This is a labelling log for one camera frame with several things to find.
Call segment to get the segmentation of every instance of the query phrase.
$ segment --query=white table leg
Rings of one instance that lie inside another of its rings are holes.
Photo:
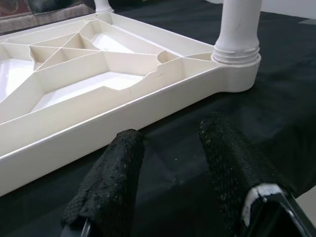
[[[96,13],[114,11],[108,0],[94,0],[94,3]]]
[[[259,57],[257,29],[262,0],[224,0],[221,33],[212,59],[247,65]]]

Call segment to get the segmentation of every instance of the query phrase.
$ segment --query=black mesh fabric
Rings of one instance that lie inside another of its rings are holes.
[[[88,218],[104,236],[129,236],[143,158],[143,136],[119,133],[66,206],[64,221],[71,226]]]
[[[221,114],[208,114],[199,136],[229,236],[239,232],[241,211],[251,188],[269,183],[292,191],[271,163]]]

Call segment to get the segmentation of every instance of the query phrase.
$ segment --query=white tape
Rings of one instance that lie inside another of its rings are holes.
[[[283,193],[282,189],[277,184],[261,184],[252,188],[246,197],[245,204],[242,209],[241,217],[246,226],[250,224],[251,206],[259,197],[269,196],[273,194]]]

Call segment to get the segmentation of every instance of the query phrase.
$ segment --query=white wall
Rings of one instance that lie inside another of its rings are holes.
[[[223,0],[206,0],[223,3]],[[263,0],[262,11],[316,19],[316,0]]]

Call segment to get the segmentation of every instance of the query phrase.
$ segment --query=black tablecloth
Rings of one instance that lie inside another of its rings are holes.
[[[163,0],[118,13],[214,44],[221,11],[222,5],[203,0]],[[316,183],[316,26],[302,20],[262,13],[262,62],[252,89],[210,96],[142,129],[149,140],[133,236],[222,236],[198,140],[199,123],[210,111],[226,114],[298,195]],[[0,236],[58,237],[65,204],[103,150],[1,197]]]

